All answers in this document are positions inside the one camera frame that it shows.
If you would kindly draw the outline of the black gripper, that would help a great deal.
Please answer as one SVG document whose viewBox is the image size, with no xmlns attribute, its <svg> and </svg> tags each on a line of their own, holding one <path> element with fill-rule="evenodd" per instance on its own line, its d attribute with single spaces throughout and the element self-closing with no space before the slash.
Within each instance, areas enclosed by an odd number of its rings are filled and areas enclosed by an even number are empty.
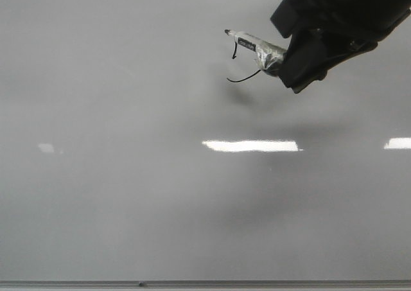
<svg viewBox="0 0 411 291">
<path fill-rule="evenodd" d="M 280 35 L 313 33 L 292 37 L 279 77 L 298 94 L 335 66 L 374 50 L 409 15 L 410 0 L 282 0 L 270 17 Z"/>
</svg>

